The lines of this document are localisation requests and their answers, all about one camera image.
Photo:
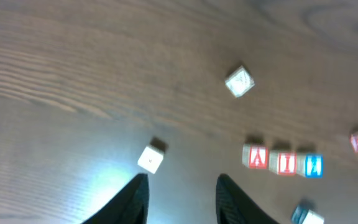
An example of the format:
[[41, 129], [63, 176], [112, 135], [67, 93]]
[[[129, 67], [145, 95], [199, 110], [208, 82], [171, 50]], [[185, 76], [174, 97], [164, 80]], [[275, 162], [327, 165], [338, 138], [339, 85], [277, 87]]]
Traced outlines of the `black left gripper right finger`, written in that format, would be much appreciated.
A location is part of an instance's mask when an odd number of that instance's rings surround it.
[[216, 218], [218, 224], [278, 224], [227, 174], [217, 179]]

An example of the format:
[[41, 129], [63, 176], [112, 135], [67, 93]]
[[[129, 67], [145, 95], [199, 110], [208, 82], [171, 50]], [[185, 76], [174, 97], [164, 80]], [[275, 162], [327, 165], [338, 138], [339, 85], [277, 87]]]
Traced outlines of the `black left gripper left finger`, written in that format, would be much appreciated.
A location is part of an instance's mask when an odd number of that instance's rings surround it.
[[137, 174], [83, 224], [146, 224], [149, 197], [148, 175]]

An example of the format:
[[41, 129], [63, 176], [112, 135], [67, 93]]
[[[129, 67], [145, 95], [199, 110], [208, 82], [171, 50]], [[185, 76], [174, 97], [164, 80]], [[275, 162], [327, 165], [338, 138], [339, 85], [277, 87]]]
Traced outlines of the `red letter A block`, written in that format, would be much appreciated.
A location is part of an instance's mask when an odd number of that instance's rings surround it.
[[245, 144], [242, 149], [242, 164], [250, 169], [268, 169], [269, 150], [265, 146]]

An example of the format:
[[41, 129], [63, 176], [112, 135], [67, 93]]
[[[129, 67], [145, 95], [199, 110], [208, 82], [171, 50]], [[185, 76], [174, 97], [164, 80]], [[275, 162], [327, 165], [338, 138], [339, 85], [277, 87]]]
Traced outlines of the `red letter I block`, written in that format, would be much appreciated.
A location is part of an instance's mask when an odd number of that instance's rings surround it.
[[296, 153], [284, 151], [270, 151], [268, 169], [277, 175], [296, 174]]

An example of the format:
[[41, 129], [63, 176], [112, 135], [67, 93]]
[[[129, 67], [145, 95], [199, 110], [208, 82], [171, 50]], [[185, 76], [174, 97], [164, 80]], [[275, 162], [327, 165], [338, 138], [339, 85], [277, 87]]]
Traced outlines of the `blue number 2 block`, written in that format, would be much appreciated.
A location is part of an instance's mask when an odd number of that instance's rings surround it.
[[298, 154], [296, 156], [296, 174], [306, 178], [322, 178], [324, 159], [321, 154]]

